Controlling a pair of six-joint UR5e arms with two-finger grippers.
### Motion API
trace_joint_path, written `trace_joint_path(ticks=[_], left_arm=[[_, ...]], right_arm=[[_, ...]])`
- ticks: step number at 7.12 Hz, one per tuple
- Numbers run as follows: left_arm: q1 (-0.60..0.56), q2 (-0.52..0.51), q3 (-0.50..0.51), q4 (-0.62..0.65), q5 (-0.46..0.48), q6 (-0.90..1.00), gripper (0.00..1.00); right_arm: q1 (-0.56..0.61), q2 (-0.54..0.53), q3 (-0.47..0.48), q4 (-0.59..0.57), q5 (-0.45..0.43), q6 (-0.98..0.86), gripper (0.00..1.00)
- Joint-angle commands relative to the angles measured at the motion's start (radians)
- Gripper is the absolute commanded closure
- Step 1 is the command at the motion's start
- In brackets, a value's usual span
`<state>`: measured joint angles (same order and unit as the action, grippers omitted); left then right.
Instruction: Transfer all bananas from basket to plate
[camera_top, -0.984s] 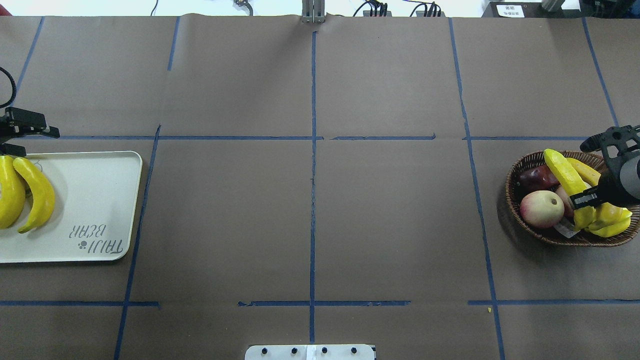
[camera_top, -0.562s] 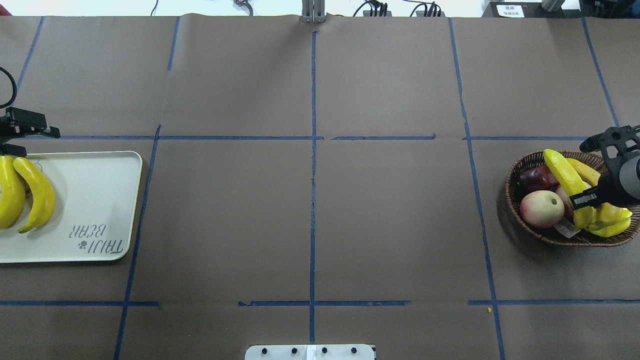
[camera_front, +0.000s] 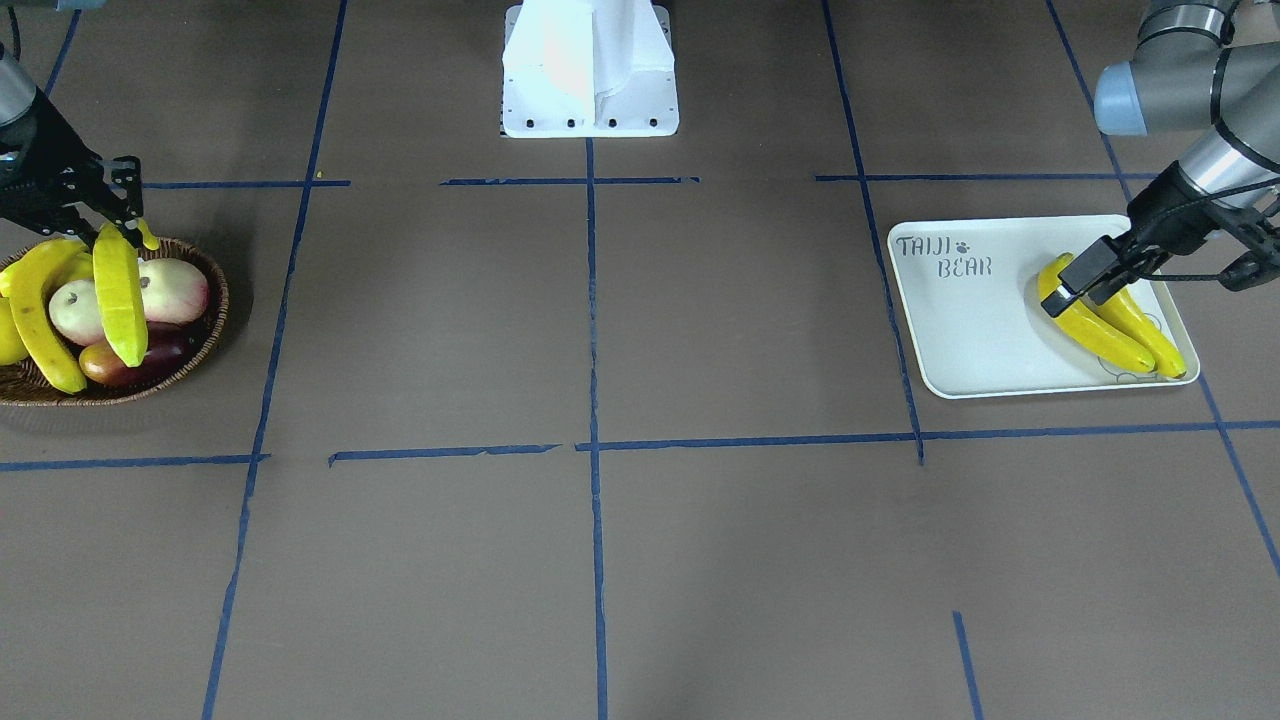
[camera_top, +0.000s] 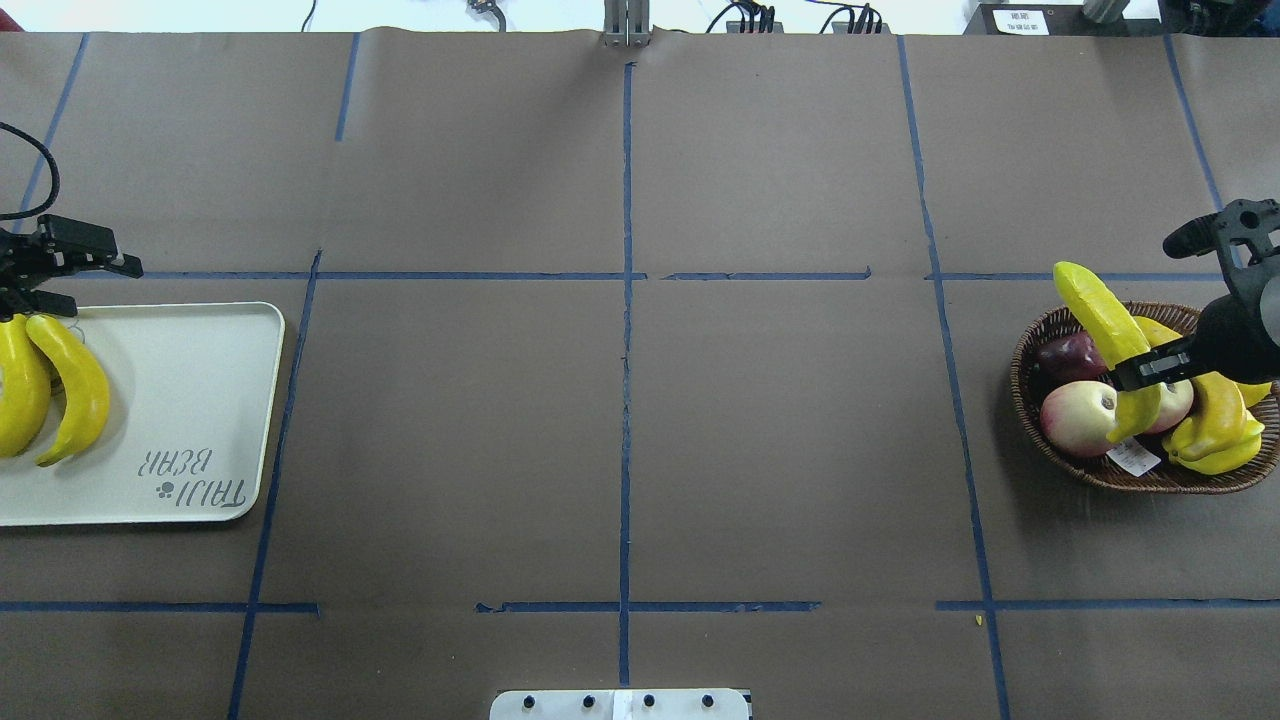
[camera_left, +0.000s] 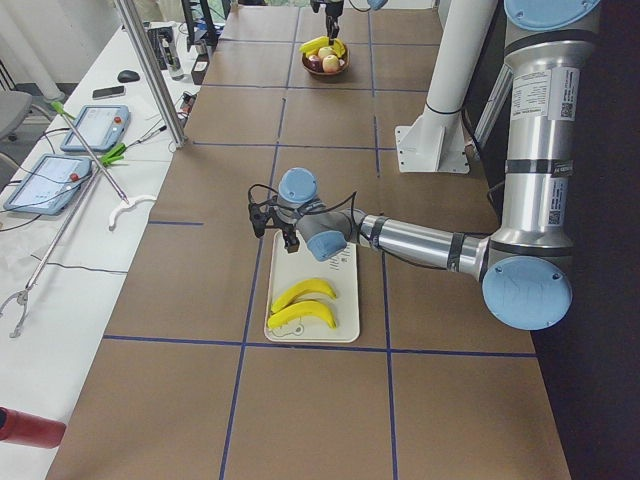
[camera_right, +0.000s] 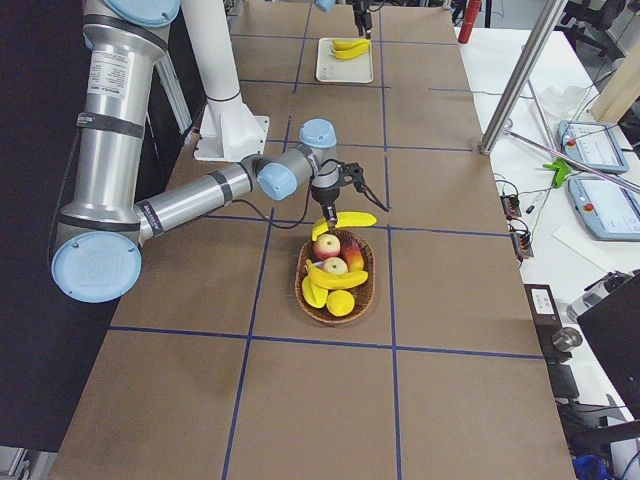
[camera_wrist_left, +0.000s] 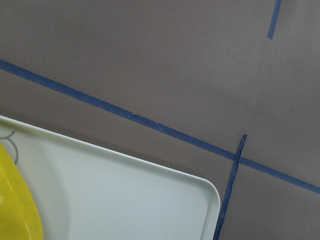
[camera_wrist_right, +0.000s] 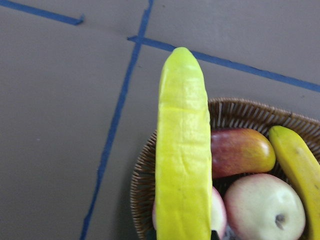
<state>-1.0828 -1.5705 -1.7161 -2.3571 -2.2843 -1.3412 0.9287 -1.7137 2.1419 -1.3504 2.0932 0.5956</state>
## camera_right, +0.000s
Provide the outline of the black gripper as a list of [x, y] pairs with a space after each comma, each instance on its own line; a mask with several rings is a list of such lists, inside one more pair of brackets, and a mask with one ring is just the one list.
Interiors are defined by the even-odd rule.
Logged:
[[365, 38], [371, 39], [372, 18], [368, 0], [353, 0], [354, 22], [358, 30], [365, 30]]
[[322, 207], [322, 213], [328, 229], [332, 229], [336, 226], [337, 214], [335, 210], [335, 202], [337, 201], [340, 195], [340, 190], [343, 186], [344, 182], [342, 180], [338, 180], [327, 187], [320, 187], [315, 184], [311, 186], [311, 196]]

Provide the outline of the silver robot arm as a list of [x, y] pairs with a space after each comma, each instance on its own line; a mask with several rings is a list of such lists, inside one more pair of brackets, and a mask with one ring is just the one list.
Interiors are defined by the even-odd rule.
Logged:
[[[155, 65], [182, 17], [207, 98], [201, 140], [224, 169], [136, 201], [140, 154]], [[309, 183], [329, 225], [337, 222], [336, 137], [323, 119], [306, 122], [300, 142], [263, 154], [268, 121], [242, 99], [225, 8], [220, 1], [88, 1], [83, 34], [91, 52], [84, 110], [76, 125], [78, 170], [72, 201], [56, 221], [51, 274], [67, 296], [102, 303], [138, 280], [141, 246], [229, 205], [255, 188], [281, 200]]]
[[[335, 0], [315, 0], [314, 4], [319, 10], [329, 12], [337, 2]], [[365, 39], [370, 39], [373, 28], [370, 2], [368, 0], [352, 0], [348, 1], [348, 4], [352, 7], [354, 24], [358, 35]]]

